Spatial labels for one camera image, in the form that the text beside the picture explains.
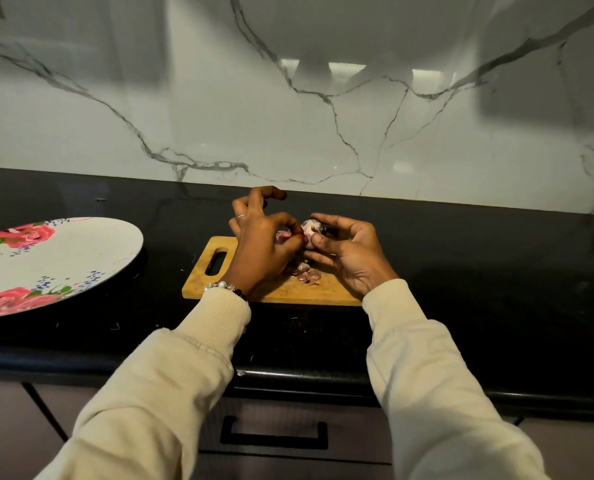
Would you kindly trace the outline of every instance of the drawer handle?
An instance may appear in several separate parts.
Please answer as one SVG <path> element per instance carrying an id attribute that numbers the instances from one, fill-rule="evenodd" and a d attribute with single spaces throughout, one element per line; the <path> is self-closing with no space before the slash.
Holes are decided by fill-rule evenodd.
<path id="1" fill-rule="evenodd" d="M 301 436 L 245 435 L 233 433 L 232 425 L 237 420 L 234 416 L 226 416 L 221 426 L 220 442 L 223 445 L 273 446 L 278 448 L 299 448 L 305 450 L 328 449 L 328 426 L 324 422 L 317 423 L 317 438 Z"/>

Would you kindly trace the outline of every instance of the white plate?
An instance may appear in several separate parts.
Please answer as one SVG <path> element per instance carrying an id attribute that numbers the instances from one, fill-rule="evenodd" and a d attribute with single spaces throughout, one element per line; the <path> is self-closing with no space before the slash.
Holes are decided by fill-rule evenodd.
<path id="1" fill-rule="evenodd" d="M 71 217 L 0 231 L 0 316 L 70 298 L 119 273 L 143 235 L 106 217 Z"/>

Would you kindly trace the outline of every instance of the granite countertop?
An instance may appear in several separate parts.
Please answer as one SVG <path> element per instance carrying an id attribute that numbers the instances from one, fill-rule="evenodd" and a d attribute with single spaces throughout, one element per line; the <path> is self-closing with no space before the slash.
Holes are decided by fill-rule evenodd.
<path id="1" fill-rule="evenodd" d="M 144 249 L 112 280 L 0 317 L 0 378 L 100 385 L 151 331 L 195 305 L 181 297 L 212 235 L 230 235 L 240 187 L 0 169 L 0 229 L 116 217 Z M 469 368 L 509 415 L 594 420 L 594 216 L 292 192 L 271 201 L 373 222 L 426 315 L 445 323 Z M 228 395 L 375 405 L 358 307 L 252 303 Z"/>

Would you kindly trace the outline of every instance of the cream sweatshirt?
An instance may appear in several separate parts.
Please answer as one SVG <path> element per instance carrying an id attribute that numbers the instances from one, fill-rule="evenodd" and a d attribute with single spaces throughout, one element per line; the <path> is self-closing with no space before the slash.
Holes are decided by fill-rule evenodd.
<path id="1" fill-rule="evenodd" d="M 450 333 L 428 320 L 404 280 L 363 300 L 373 330 L 370 382 L 386 411 L 399 479 L 545 479 L 536 446 L 501 420 Z M 84 407 L 38 479 L 188 479 L 200 428 L 233 376 L 250 320 L 212 288 L 174 331 L 157 330 Z"/>

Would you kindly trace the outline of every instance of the marble backsplash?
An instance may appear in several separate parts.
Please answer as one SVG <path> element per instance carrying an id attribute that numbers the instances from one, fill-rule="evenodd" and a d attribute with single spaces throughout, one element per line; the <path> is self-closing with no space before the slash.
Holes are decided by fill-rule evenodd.
<path id="1" fill-rule="evenodd" d="M 594 0 L 0 5 L 0 167 L 594 213 Z"/>

